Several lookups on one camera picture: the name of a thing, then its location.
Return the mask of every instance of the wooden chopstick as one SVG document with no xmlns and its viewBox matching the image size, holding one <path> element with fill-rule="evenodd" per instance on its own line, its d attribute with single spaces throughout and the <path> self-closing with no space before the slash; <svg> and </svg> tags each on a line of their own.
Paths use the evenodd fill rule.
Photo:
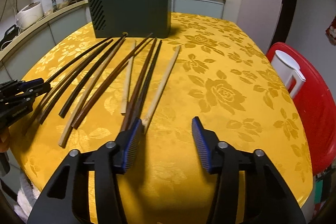
<svg viewBox="0 0 336 224">
<path fill-rule="evenodd" d="M 91 67 L 91 69 L 85 74 L 83 79 L 80 81 L 80 83 L 76 86 L 74 91 L 71 93 L 70 97 L 67 99 L 65 104 L 63 105 L 61 111 L 59 112 L 59 116 L 64 118 L 65 115 L 67 115 L 72 103 L 82 90 L 82 88 L 85 86 L 86 82 L 89 80 L 89 78 L 93 75 L 93 73 L 97 70 L 97 68 L 100 66 L 100 64 L 103 63 L 103 61 L 109 56 L 109 54 L 113 51 L 114 49 L 117 48 L 117 50 L 121 47 L 123 42 L 125 41 L 126 35 L 123 35 L 116 43 L 114 43 L 103 55 L 99 60 Z"/>
<path fill-rule="evenodd" d="M 92 56 L 95 52 L 92 52 L 88 57 L 86 57 L 85 59 L 83 59 L 80 63 L 77 64 L 77 66 L 75 68 L 73 68 L 70 72 L 68 72 L 68 74 L 54 87 L 51 89 L 51 91 L 49 91 L 44 97 L 43 99 L 40 101 L 40 103 L 37 105 L 37 107 L 35 108 L 33 114 L 31 115 L 31 117 L 29 118 L 29 120 L 26 122 L 26 124 L 23 126 L 22 128 L 22 134 L 25 136 L 27 133 L 28 128 L 32 125 L 32 123 L 34 122 L 34 120 L 38 117 L 38 115 L 40 114 L 41 110 L 43 109 L 43 107 L 48 103 L 48 101 L 50 100 L 50 98 L 57 92 L 57 90 L 71 77 L 71 75 L 73 75 L 73 73 L 75 73 L 80 67 L 81 65 L 85 62 L 85 60 L 87 60 L 88 58 L 90 58 L 90 56 Z"/>
<path fill-rule="evenodd" d="M 157 108 L 157 106 L 159 104 L 159 101 L 160 101 L 160 98 L 162 96 L 162 93 L 163 93 L 163 91 L 165 89 L 165 86 L 166 86 L 166 84 L 168 82 L 169 75 L 170 75 L 170 73 L 171 73 L 171 71 L 172 71 L 172 69 L 174 67 L 174 64 L 176 62 L 176 59 L 177 59 L 177 57 L 179 55 L 180 48 L 181 48 L 181 46 L 177 46 L 176 47 L 175 53 L 174 53 L 173 57 L 171 58 L 168 66 L 166 68 L 166 71 L 165 71 L 165 73 L 164 73 L 164 75 L 163 75 L 163 77 L 161 79 L 159 87 L 157 88 L 157 91 L 156 91 L 155 97 L 154 97 L 154 99 L 152 101 L 152 104 L 151 104 L 151 106 L 150 106 L 150 108 L 149 108 L 149 110 L 148 110 L 145 118 L 142 119 L 142 124 L 144 126 L 144 130 L 143 130 L 144 134 L 146 134 L 146 132 L 148 130 L 148 127 L 149 127 L 149 124 L 151 123 L 151 120 L 153 118 L 154 112 L 155 112 L 155 110 L 156 110 L 156 108 Z"/>
<path fill-rule="evenodd" d="M 162 45 L 162 40 L 160 41 L 159 45 L 157 46 L 157 49 L 156 49 L 156 52 L 154 54 L 152 63 L 151 63 L 151 65 L 149 67 L 149 70 L 147 72 L 145 81 L 143 82 L 141 93 L 139 95 L 137 103 L 135 104 L 134 110 L 132 112 L 132 118 L 131 118 L 131 122 L 130 122 L 130 124 L 128 126 L 128 129 L 130 129 L 130 126 L 132 126 L 132 124 L 134 123 L 134 121 L 136 119 L 139 119 L 140 116 L 141 116 L 141 112 L 142 112 L 142 109 L 143 109 L 143 104 L 144 104 L 144 102 L 146 100 L 149 84 L 151 82 L 151 79 L 152 79 L 152 76 L 153 76 L 153 72 L 154 72 L 154 69 L 155 69 L 155 65 L 156 65 L 156 62 L 158 60 L 158 56 L 159 56 L 159 53 L 160 53 L 161 45 Z"/>
<path fill-rule="evenodd" d="M 80 112 L 82 109 L 83 105 L 85 104 L 86 99 L 89 97 L 90 92 L 94 88 L 95 84 L 97 83 L 99 77 L 102 75 L 108 64 L 111 62 L 112 58 L 115 56 L 116 52 L 118 51 L 119 48 L 114 48 L 114 50 L 109 54 L 109 56 L 104 60 L 104 62 L 99 66 L 97 69 L 93 79 L 90 81 L 88 87 L 85 89 L 82 97 L 80 98 L 78 104 L 75 107 L 75 110 L 72 112 L 71 117 L 69 118 L 63 133 L 61 135 L 61 138 L 58 141 L 58 145 L 60 147 L 65 148 L 67 141 L 69 139 L 70 133 L 72 131 L 72 122 L 75 119 L 76 115 Z"/>
<path fill-rule="evenodd" d="M 45 110 L 42 112 L 40 118 L 39 118 L 39 122 L 40 124 L 43 124 L 43 122 L 45 121 L 45 119 L 47 118 L 47 116 L 49 115 L 50 111 L 53 109 L 54 105 L 56 104 L 56 102 L 60 99 L 60 97 L 62 96 L 62 94 L 65 92 L 65 90 L 70 86 L 70 84 L 75 80 L 75 78 L 82 72 L 82 70 L 84 70 L 84 68 L 94 59 L 98 56 L 98 54 L 100 54 L 110 43 L 112 42 L 106 42 L 103 45 L 101 45 L 97 50 L 95 50 L 93 52 L 92 55 L 90 55 L 85 62 L 83 62 L 81 64 L 81 66 L 78 68 L 78 70 L 76 70 L 69 78 L 68 80 L 64 83 L 64 85 L 59 89 L 59 91 L 57 92 L 57 94 L 52 98 L 52 100 L 50 101 L 50 103 L 47 105 L 47 107 L 45 108 Z"/>
<path fill-rule="evenodd" d="M 127 110 L 126 110 L 126 113 L 125 113 L 125 117 L 124 117 L 123 123 L 122 123 L 121 128 L 120 128 L 120 131 L 127 130 L 128 126 L 129 126 L 129 124 L 131 122 L 131 118 L 132 118 L 132 115 L 133 115 L 133 110 L 134 110 L 135 104 L 137 102 L 137 99 L 138 99 L 138 96 L 139 96 L 139 92 L 140 92 L 140 89 L 141 89 L 141 86 L 142 86 L 142 82 L 143 82 L 143 79 L 145 77 L 145 74 L 146 74 L 149 62 L 150 62 L 150 60 L 152 58 L 152 54 L 153 54 L 153 51 L 154 51 L 154 48 L 155 48 L 155 45 L 156 45 L 156 41 L 157 41 L 157 39 L 155 38 L 154 42 L 153 42 L 153 44 L 151 46 L 151 49 L 149 50 L 149 53 L 148 53 L 148 55 L 146 57 L 145 63 L 143 64 L 143 67 L 142 67 L 141 72 L 139 74 L 138 80 L 137 80 L 137 82 L 135 84 L 132 97 L 131 97 L 131 99 L 129 101 L 129 104 L 127 105 Z"/>
<path fill-rule="evenodd" d="M 90 100 L 85 104 L 81 112 L 76 117 L 73 122 L 73 128 L 77 129 L 84 117 L 89 113 L 90 109 L 94 106 L 94 104 L 98 101 L 98 99 L 102 96 L 104 91 L 110 86 L 110 84 L 117 78 L 120 73 L 120 69 L 124 66 L 127 60 L 135 54 L 135 52 L 148 40 L 148 38 L 152 35 L 149 34 L 139 45 L 135 47 L 125 58 L 122 60 L 119 65 L 110 73 L 110 75 L 105 79 L 105 81 L 100 85 L 100 87 L 96 90 Z"/>
<path fill-rule="evenodd" d="M 135 48 L 136 44 L 137 44 L 137 42 L 134 40 L 134 42 L 132 44 L 132 50 Z M 133 59 L 134 59 L 134 56 L 132 56 L 128 60 L 128 65 L 127 65 L 127 70 L 126 70 L 126 77 L 125 77 L 125 83 L 124 83 L 124 93 L 123 93 L 123 97 L 121 99 L 121 109 L 120 109 L 120 113 L 122 115 L 125 115 L 126 109 L 127 109 L 129 88 L 130 88 L 130 85 L 131 85 Z"/>
<path fill-rule="evenodd" d="M 64 72 L 67 68 L 69 68 L 73 63 L 77 62 L 79 59 L 81 59 L 84 55 L 86 55 L 87 53 L 91 52 L 93 49 L 95 49 L 96 47 L 98 47 L 99 45 L 103 44 L 104 42 L 106 42 L 107 40 L 111 39 L 111 37 L 106 38 L 100 42 L 98 42 L 97 44 L 93 45 L 91 48 L 87 49 L 86 51 L 82 52 L 79 56 L 75 57 L 74 59 L 72 59 L 69 63 L 67 63 L 66 65 L 64 65 L 61 69 L 59 69 L 55 74 L 53 74 L 46 82 L 50 83 L 53 80 L 56 79 L 56 77 L 58 77 L 59 75 L 61 75 L 62 72 Z"/>
</svg>

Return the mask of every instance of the silver screw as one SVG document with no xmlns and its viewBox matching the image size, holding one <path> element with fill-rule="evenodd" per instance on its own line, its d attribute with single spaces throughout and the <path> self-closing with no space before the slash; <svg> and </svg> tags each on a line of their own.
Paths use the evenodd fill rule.
<svg viewBox="0 0 336 224">
<path fill-rule="evenodd" d="M 265 155 L 265 152 L 262 151 L 261 149 L 257 149 L 255 152 L 254 152 L 258 157 L 263 157 Z"/>
<path fill-rule="evenodd" d="M 110 141 L 105 145 L 107 148 L 113 148 L 116 146 L 116 143 L 114 141 Z"/>
<path fill-rule="evenodd" d="M 75 157 L 78 155 L 78 150 L 77 149 L 73 149 L 70 151 L 69 153 L 70 157 Z"/>
<path fill-rule="evenodd" d="M 218 147 L 224 149 L 224 148 L 228 148 L 229 145 L 226 142 L 219 142 Z"/>
</svg>

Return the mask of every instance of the chair backrest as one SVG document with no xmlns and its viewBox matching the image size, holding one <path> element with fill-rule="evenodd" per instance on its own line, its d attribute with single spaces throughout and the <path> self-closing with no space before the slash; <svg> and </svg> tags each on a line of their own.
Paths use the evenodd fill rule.
<svg viewBox="0 0 336 224">
<path fill-rule="evenodd" d="M 306 78 L 293 102 L 300 115 L 308 140 L 313 175 L 325 170 L 336 158 L 336 105 L 322 76 L 292 47 L 275 43 L 266 54 L 272 60 L 276 50 L 286 52 L 300 65 Z"/>
</svg>

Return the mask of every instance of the table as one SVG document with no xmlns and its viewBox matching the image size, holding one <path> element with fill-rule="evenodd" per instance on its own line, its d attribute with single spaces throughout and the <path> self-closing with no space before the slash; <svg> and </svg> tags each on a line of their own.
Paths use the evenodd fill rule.
<svg viewBox="0 0 336 224">
<path fill-rule="evenodd" d="M 181 52 L 146 139 L 139 145 L 135 165 L 126 175 L 118 177 L 128 223 L 206 222 L 216 176 L 206 174 L 199 162 L 191 134 L 191 120 L 195 116 L 200 117 L 206 129 L 215 131 L 220 140 L 237 149 L 248 152 L 263 149 L 302 206 L 312 190 L 308 144 L 295 105 L 264 54 L 229 21 L 172 13 L 171 24 L 172 32 L 163 40 L 142 116 L 147 113 L 177 45 L 181 45 Z M 95 38 L 92 24 L 85 25 L 48 52 L 25 79 L 47 79 L 99 40 Z M 128 38 L 98 85 L 130 51 L 131 44 Z M 135 58 L 131 89 L 148 51 L 146 47 Z M 20 133 L 25 119 L 11 128 L 11 150 L 39 189 L 71 149 L 96 150 L 114 140 L 120 128 L 125 70 L 91 109 L 79 129 L 72 132 L 66 149 L 58 146 L 70 116 L 68 113 L 62 119 L 58 113 L 86 71 L 88 69 L 64 93 L 43 125 L 35 123 L 26 137 Z M 91 220 L 96 222 L 93 186 L 90 174 Z"/>
</svg>

